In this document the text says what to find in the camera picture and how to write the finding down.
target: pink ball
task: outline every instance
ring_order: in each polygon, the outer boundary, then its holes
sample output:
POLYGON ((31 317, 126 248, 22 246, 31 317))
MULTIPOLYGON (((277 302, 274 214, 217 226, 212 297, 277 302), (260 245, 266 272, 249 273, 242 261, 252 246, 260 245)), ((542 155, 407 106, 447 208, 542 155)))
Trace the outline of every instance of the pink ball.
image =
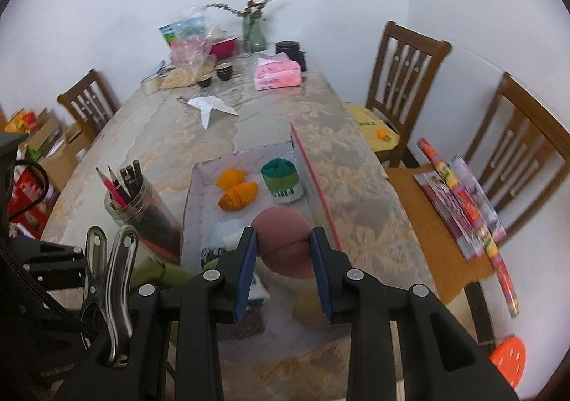
POLYGON ((274 206, 259 213, 252 227, 257 231, 257 254, 269 269, 297 279, 313 276, 311 226, 303 216, 285 206, 274 206))

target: silver screw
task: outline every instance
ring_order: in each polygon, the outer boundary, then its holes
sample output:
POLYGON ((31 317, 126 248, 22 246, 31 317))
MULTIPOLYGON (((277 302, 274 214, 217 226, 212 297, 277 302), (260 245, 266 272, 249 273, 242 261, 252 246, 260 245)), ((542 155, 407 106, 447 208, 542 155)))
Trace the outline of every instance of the silver screw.
POLYGON ((420 298, 424 298, 429 294, 429 289, 422 283, 416 283, 412 288, 411 292, 420 298))
POLYGON ((219 279, 219 276, 221 276, 221 274, 217 269, 210 269, 204 272, 204 279, 206 279, 207 281, 217 280, 219 279))
POLYGON ((155 286, 151 283, 146 283, 139 288, 139 295, 142 297, 150 297, 155 292, 155 286))
POLYGON ((353 281, 361 281, 364 279, 364 273, 360 269, 351 269, 347 272, 347 277, 353 281))

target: floral tablecloth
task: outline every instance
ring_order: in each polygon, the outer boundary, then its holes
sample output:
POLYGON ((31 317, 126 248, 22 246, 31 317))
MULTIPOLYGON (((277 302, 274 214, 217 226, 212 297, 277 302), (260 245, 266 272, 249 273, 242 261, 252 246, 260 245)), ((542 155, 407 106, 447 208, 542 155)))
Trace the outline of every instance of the floral tablecloth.
MULTIPOLYGON (((139 159, 146 178, 181 221, 195 163, 220 155, 290 140, 295 126, 307 151, 341 249, 354 267, 383 283, 409 288, 434 284, 408 218, 385 172, 317 67, 309 62, 300 87, 255 90, 256 57, 234 60, 234 77, 214 78, 209 89, 192 86, 139 90, 119 109, 83 157, 58 200, 43 238, 83 246, 93 224, 108 238, 118 230, 103 206, 95 167, 116 169, 139 159), (208 129, 200 112, 184 102, 214 94, 239 116, 213 111, 208 129)), ((59 299, 72 302, 70 292, 59 299)), ((322 341, 317 350, 272 362, 221 361, 227 400, 326 400, 344 396, 349 337, 322 341)))

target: red pencil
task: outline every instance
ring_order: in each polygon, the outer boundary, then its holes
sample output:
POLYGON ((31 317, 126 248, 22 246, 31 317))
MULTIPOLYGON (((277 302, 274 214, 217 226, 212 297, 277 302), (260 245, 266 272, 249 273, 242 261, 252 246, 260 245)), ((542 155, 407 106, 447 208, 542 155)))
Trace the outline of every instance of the red pencil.
POLYGON ((99 177, 101 178, 101 180, 103 181, 103 184, 105 185, 105 187, 107 188, 107 190, 109 190, 111 197, 122 207, 126 206, 126 202, 124 201, 124 199, 122 198, 121 195, 119 195, 119 192, 117 191, 117 189, 115 188, 115 186, 113 185, 113 183, 109 180, 109 178, 107 176, 105 176, 105 174, 103 174, 101 172, 101 170, 99 168, 95 168, 97 170, 97 172, 99 173, 99 177))

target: crumpled napkin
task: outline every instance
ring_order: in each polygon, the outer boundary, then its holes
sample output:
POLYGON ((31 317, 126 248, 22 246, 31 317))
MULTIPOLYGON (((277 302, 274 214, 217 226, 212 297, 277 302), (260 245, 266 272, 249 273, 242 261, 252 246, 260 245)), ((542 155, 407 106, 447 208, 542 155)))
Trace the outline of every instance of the crumpled napkin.
POLYGON ((204 129, 208 128, 208 124, 210 123, 210 113, 213 109, 220 110, 224 113, 238 114, 238 112, 232 107, 228 107, 221 98, 214 97, 213 95, 191 98, 188 100, 188 105, 200 110, 202 115, 202 126, 204 126, 204 129))

